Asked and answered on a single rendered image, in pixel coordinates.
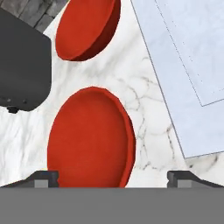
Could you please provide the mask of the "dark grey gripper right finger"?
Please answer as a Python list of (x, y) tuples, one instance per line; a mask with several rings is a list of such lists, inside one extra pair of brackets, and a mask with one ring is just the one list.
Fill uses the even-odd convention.
[(222, 188), (222, 185), (198, 178), (190, 171), (168, 171), (168, 188)]

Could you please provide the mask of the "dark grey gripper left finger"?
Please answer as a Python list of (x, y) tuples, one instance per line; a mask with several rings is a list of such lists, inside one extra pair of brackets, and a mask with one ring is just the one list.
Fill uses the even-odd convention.
[(59, 186), (57, 171), (35, 171), (26, 179), (5, 185), (4, 187), (55, 188)]

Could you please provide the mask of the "red bowl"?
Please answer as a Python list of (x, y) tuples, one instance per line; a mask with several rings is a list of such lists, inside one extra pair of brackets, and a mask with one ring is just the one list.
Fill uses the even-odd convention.
[(120, 13), (121, 0), (70, 0), (56, 32), (58, 56), (70, 61), (93, 58), (113, 38)]
[(125, 187), (135, 162), (129, 115), (107, 89), (87, 87), (71, 95), (56, 115), (47, 167), (61, 187)]

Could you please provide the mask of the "pale grey sink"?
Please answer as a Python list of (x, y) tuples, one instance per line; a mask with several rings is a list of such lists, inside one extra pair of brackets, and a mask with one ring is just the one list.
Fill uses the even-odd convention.
[(180, 147), (224, 151), (224, 0), (131, 0)]

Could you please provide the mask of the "dark grey appliance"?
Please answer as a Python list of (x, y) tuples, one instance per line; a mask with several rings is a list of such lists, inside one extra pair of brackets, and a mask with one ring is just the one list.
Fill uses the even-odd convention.
[(0, 8), (0, 106), (32, 111), (52, 86), (52, 41)]

